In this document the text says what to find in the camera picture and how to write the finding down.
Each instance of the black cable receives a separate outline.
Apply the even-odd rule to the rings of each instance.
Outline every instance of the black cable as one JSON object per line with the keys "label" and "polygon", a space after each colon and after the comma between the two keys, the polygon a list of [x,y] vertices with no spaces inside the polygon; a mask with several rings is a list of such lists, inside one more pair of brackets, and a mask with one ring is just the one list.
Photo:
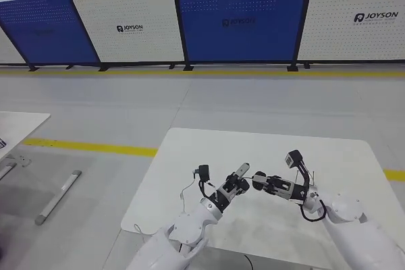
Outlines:
{"label": "black cable", "polygon": [[249,257],[244,255],[246,257],[246,259],[248,259],[249,263],[250,263],[250,268],[251,270],[254,270],[254,265],[252,264],[252,262],[250,261]]}
{"label": "black cable", "polygon": [[304,214],[303,205],[300,205],[300,210],[302,211],[302,216],[303,216],[303,218],[304,218],[305,220],[307,220],[307,221],[309,221],[309,222],[316,222],[316,221],[323,220],[323,219],[325,218],[325,215],[327,214],[327,208],[325,207],[324,202],[323,202],[322,200],[319,200],[319,202],[320,202],[321,205],[323,206],[324,214],[323,214],[321,217],[317,218],[317,219],[309,219],[309,218]]}

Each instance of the concrete floor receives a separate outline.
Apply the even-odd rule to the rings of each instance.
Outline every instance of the concrete floor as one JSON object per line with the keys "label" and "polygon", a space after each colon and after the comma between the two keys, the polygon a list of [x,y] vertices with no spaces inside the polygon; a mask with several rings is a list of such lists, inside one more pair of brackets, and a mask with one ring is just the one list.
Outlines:
{"label": "concrete floor", "polygon": [[[170,127],[366,140],[405,170],[405,78],[10,76],[0,110],[51,113],[33,136],[158,147]],[[0,181],[0,270],[125,269],[142,244],[120,221],[151,159],[21,146],[32,165]],[[74,169],[84,172],[50,218],[37,214]],[[405,210],[405,183],[391,182]],[[251,257],[255,269],[306,269]],[[250,269],[205,250],[191,269]]]}

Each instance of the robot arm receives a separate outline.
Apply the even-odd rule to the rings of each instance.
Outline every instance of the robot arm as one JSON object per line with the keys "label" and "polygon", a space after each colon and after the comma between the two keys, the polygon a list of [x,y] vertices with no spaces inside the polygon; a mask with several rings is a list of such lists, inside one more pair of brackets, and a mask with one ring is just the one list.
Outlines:
{"label": "robot arm", "polygon": [[[322,221],[337,249],[353,270],[405,270],[397,244],[365,215],[359,200],[345,194],[330,196],[310,185],[302,155],[297,150],[286,157],[288,167],[297,167],[304,178],[298,185],[279,176],[267,177],[257,172],[252,185],[257,190],[295,201],[307,221]],[[319,218],[309,219],[304,214],[317,212]]]}
{"label": "robot arm", "polygon": [[[205,194],[205,184],[209,183],[209,166],[201,165],[194,173],[199,174],[198,186],[204,198],[192,213],[182,213],[173,223],[161,228],[137,252],[127,270],[182,270],[207,245],[209,239],[205,228],[217,224],[223,211],[232,199],[249,189],[243,175],[249,170],[244,163],[237,171],[229,175],[226,181],[212,195]],[[176,239],[180,249],[172,245],[170,239]]]}

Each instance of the white tabletop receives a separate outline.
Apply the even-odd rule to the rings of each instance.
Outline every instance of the white tabletop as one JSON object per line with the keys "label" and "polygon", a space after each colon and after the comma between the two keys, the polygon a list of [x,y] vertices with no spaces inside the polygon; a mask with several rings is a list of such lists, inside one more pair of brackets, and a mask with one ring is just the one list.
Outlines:
{"label": "white tabletop", "polygon": [[[216,186],[243,162],[250,163],[248,177],[264,171],[294,180],[296,170],[288,169],[284,161],[294,149],[302,153],[308,169],[315,171],[320,190],[348,192],[359,198],[367,215],[405,250],[405,213],[370,146],[361,140],[173,128],[153,159],[121,228],[136,232],[137,223],[144,233],[152,234],[172,221],[182,212],[181,190],[191,183],[192,170],[201,164],[209,165],[211,182]],[[302,183],[300,174],[298,182]],[[184,196],[187,212],[202,198],[196,183]],[[209,246],[214,248],[320,269],[349,269],[322,223],[305,221],[298,205],[252,187],[235,197],[208,234]]]}
{"label": "white tabletop", "polygon": [[0,138],[7,145],[0,149],[0,161],[27,138],[45,121],[50,118],[49,113],[16,113],[0,111]]}

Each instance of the yellow tape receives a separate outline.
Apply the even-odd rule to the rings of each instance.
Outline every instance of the yellow tape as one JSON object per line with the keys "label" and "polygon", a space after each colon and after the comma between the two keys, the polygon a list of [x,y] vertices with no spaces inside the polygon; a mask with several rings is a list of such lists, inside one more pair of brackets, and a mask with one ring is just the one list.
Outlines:
{"label": "yellow tape", "polygon": [[[72,149],[80,151],[92,151],[101,153],[115,153],[123,155],[135,155],[141,157],[154,157],[156,148],[120,146],[111,144],[94,144],[87,142],[68,142],[62,140],[47,140],[42,138],[29,138],[23,142],[25,145],[55,147],[61,149]],[[405,171],[384,170],[385,176],[390,181],[405,182]]]}
{"label": "yellow tape", "polygon": [[390,169],[384,170],[385,176],[390,181],[405,182],[405,171],[394,171]]}
{"label": "yellow tape", "polygon": [[87,142],[67,142],[62,140],[46,140],[42,138],[29,138],[23,144],[32,146],[55,147],[62,149],[73,149],[81,151],[92,151],[102,153],[115,153],[124,155],[136,155],[142,157],[154,157],[156,148],[145,148],[135,146],[120,146],[110,144],[93,144]]}
{"label": "yellow tape", "polygon": [[222,70],[194,70],[184,72],[181,70],[107,70],[98,71],[3,71],[0,75],[68,75],[68,76],[108,76],[108,75],[172,75],[172,76],[304,76],[304,77],[405,77],[405,72],[280,72],[280,71],[222,71]]}

